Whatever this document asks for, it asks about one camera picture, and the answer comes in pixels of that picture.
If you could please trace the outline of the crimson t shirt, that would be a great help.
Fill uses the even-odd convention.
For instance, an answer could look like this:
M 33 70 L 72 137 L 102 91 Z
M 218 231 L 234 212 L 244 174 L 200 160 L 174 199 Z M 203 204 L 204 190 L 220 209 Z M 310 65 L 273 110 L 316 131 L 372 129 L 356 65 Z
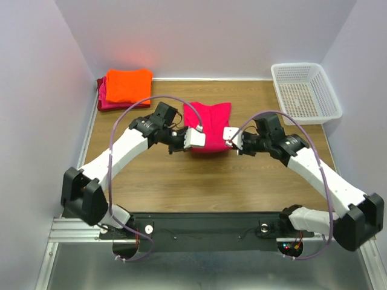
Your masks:
M 215 105 L 204 105 L 200 102 L 190 103 L 203 121 L 203 132 L 206 135 L 204 147 L 192 148 L 195 153 L 219 153 L 230 150 L 223 140 L 223 131 L 229 127 L 232 104 L 229 102 Z

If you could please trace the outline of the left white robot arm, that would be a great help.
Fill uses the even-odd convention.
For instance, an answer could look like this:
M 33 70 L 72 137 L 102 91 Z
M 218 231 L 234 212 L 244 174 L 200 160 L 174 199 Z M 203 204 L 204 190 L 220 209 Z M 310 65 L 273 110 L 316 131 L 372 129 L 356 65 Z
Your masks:
M 172 128 L 177 110 L 163 102 L 155 112 L 138 117 L 124 133 L 111 141 L 109 148 L 81 168 L 69 168 L 63 176 L 61 205 L 86 224 L 105 224 L 113 227 L 122 238 L 135 233 L 131 215 L 112 203 L 113 178 L 136 156 L 157 143 L 168 145 L 170 152 L 191 148 L 200 133 L 191 127 Z

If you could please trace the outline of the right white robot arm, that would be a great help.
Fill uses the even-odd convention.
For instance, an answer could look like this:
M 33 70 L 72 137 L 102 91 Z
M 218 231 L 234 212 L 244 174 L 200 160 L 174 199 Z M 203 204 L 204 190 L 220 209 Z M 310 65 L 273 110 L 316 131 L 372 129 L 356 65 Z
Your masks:
M 224 140 L 238 155 L 268 153 L 286 168 L 303 177 L 327 201 L 328 210 L 311 210 L 301 205 L 284 209 L 278 221 L 279 231 L 291 236 L 297 231 L 319 233 L 335 240 L 342 248 L 355 251 L 383 229 L 384 200 L 367 194 L 343 179 L 325 164 L 305 134 L 287 135 L 279 121 L 279 111 L 264 111 L 251 119 L 256 133 L 237 129 Z

